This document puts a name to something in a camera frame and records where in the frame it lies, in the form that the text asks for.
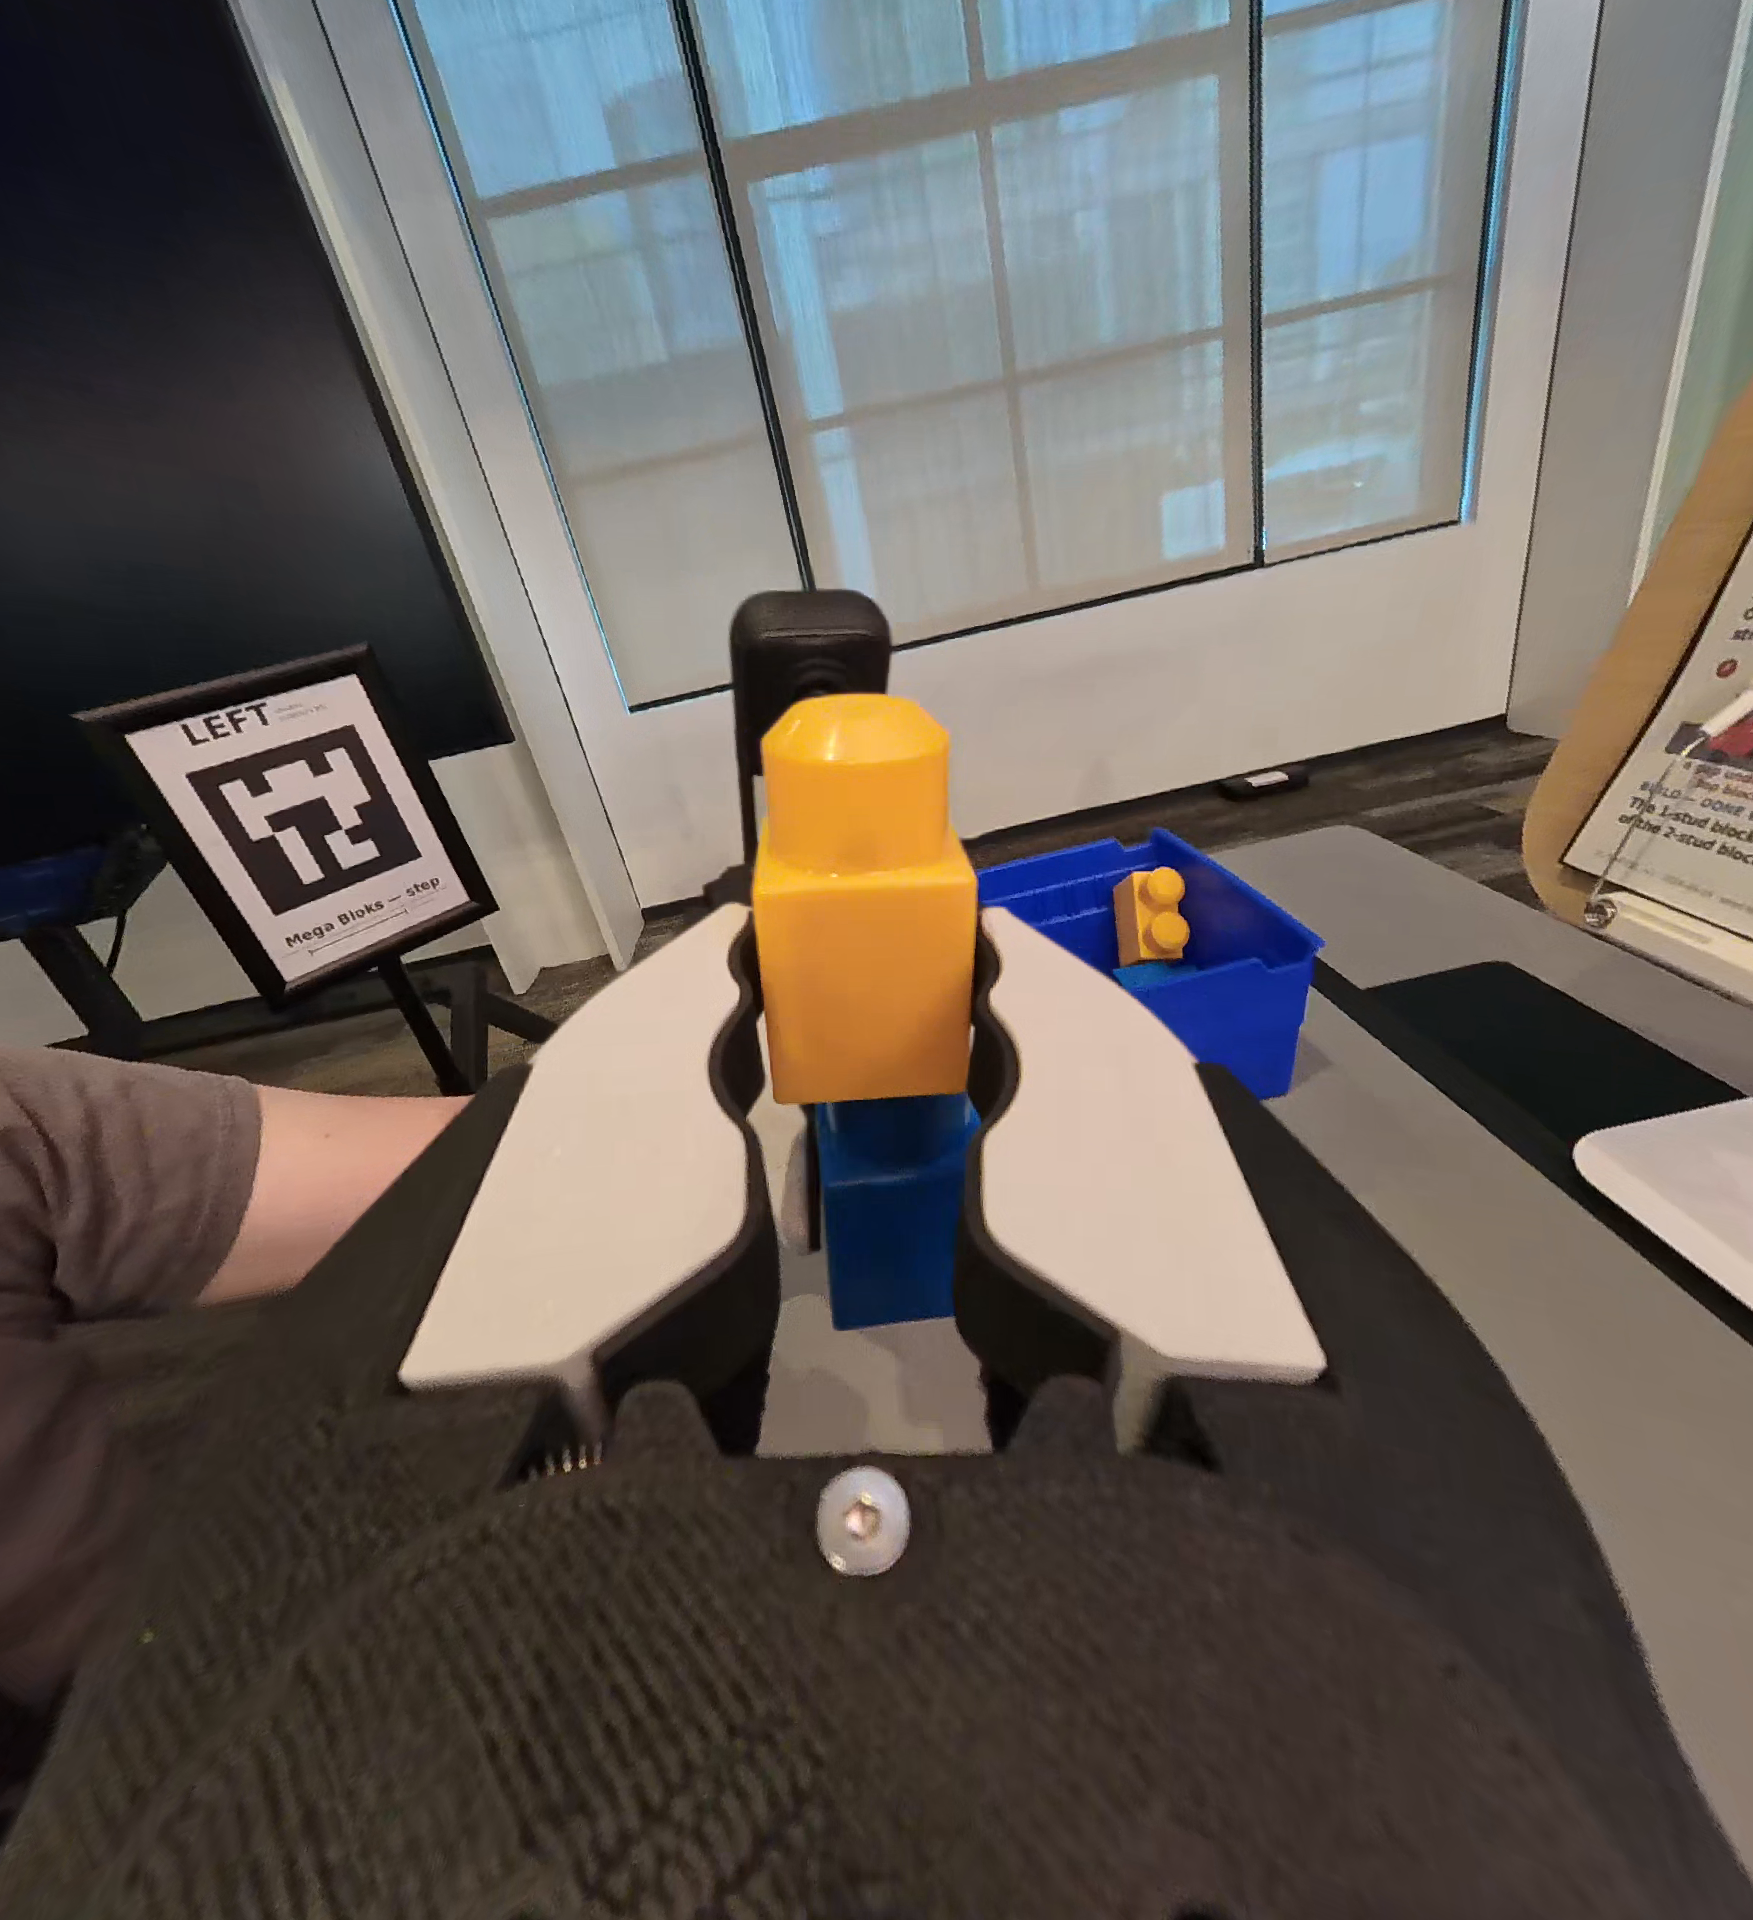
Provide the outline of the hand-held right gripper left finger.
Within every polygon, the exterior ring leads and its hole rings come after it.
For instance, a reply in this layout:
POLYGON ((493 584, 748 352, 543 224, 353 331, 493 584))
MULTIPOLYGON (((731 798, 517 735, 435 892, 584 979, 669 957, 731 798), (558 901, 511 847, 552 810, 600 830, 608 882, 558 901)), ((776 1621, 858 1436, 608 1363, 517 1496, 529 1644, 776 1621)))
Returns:
POLYGON ((680 1384, 754 1442, 782 1308, 758 1093, 754 912, 720 901, 539 1049, 397 1384, 543 1384, 584 1442, 680 1384))

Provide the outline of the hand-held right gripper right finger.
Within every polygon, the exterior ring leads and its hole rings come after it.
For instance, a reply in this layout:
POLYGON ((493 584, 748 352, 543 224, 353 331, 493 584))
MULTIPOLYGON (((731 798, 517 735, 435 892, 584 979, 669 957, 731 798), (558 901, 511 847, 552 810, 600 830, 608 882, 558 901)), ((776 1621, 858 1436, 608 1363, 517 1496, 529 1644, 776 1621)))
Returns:
POLYGON ((954 1331, 990 1442, 1095 1384, 1138 1447, 1173 1384, 1314 1392, 1324 1331, 1195 1054, 1012 912, 981 912, 954 1331))

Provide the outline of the blue plastic bin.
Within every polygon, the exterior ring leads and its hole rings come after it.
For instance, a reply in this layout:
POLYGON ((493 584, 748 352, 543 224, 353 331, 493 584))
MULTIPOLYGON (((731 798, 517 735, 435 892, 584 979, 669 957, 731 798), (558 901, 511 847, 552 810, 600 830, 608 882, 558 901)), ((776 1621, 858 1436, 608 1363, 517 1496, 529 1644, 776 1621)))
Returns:
POLYGON ((1117 972, 1110 882, 1136 866, 1185 874, 1185 966, 1195 979, 1136 991, 1195 1058, 1232 1066, 1257 1098, 1280 1098, 1297 1066, 1297 1025, 1314 991, 1324 933, 1267 901, 1173 830, 1138 847, 1095 835, 1067 850, 1002 861, 981 874, 987 912, 1012 912, 1090 972, 1117 972))

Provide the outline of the orange two-stud mega block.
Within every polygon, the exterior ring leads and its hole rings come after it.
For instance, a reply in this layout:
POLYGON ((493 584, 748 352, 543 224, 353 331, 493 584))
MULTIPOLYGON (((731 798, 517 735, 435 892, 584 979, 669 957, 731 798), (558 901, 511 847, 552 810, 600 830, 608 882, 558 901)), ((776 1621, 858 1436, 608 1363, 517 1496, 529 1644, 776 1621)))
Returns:
POLYGON ((1110 882, 1110 939, 1117 972, 1136 966, 1182 966, 1195 929, 1185 929, 1185 874, 1182 866, 1136 866, 1110 882))

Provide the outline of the black sign stand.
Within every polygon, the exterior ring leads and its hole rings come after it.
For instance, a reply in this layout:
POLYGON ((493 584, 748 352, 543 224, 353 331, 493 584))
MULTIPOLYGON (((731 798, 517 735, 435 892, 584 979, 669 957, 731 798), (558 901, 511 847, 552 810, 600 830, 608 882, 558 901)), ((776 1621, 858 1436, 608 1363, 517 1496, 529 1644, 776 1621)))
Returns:
POLYGON ((286 1034, 353 1025, 353 1017, 403 1017, 414 1049, 435 1066, 435 1093, 483 1093, 493 1040, 543 1049, 558 1034, 558 1017, 511 997, 483 957, 426 957, 426 966, 381 957, 288 1009, 251 991, 251 997, 140 1017, 134 991, 120 986, 120 939, 124 939, 124 912, 146 893, 165 866, 169 861, 146 830, 120 830, 103 835, 103 892, 97 892, 110 917, 0 939, 0 949, 26 949, 39 979, 68 997, 77 1017, 68 1054, 181 1058, 205 1049, 244 1049, 244 1040, 286 1040, 286 1034))

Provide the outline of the framed tag sign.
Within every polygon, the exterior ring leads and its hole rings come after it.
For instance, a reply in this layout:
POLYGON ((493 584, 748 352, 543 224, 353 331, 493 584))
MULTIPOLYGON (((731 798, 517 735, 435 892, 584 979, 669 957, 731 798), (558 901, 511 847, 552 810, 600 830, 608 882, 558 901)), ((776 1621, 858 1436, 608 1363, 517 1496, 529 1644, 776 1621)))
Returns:
POLYGON ((272 1009, 502 912, 370 649, 77 710, 272 1009))

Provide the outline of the white stand base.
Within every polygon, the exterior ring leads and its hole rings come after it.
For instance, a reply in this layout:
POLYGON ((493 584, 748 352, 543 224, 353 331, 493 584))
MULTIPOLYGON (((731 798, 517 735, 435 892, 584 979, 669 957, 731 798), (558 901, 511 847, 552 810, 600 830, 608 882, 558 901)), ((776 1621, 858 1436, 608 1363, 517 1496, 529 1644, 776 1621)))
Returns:
POLYGON ((1581 1207, 1753 1338, 1753 1093, 1587 1017, 1566 1049, 1566 1170, 1581 1207))

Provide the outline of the small blue box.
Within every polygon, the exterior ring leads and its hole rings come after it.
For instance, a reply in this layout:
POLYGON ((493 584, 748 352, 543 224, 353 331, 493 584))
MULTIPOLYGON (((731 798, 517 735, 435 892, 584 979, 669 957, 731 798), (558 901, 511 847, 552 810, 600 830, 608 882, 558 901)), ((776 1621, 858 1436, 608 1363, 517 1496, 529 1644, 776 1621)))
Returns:
POLYGON ((103 892, 103 847, 0 866, 0 939, 110 917, 97 892, 103 892))

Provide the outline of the wooden instruction board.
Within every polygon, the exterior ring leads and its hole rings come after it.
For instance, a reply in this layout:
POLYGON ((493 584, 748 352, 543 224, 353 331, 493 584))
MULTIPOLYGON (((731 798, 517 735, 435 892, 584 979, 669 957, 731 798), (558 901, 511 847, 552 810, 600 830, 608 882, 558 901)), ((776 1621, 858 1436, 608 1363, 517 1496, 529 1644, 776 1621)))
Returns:
POLYGON ((1753 385, 1539 774, 1548 912, 1753 997, 1753 385))

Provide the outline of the black monitor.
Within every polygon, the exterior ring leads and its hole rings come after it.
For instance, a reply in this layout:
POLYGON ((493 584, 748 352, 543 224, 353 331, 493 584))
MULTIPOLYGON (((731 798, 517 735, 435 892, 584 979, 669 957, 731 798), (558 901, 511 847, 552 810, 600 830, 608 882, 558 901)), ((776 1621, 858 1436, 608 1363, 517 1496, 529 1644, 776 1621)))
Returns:
POLYGON ((517 737, 231 6, 0 0, 0 866, 134 817, 84 710, 358 643, 517 737))

